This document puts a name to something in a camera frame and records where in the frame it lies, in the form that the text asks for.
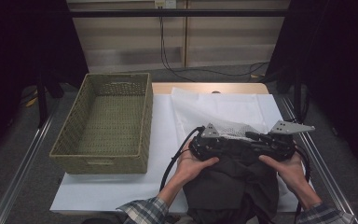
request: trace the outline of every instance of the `plaid shirt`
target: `plaid shirt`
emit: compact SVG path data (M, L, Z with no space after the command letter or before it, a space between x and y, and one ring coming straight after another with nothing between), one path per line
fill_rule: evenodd
M163 224L168 214L168 206L155 197L148 200L133 201L121 205L118 209L127 213L125 224ZM297 224L351 224L354 215L330 208L324 203L315 204L311 209L302 212Z

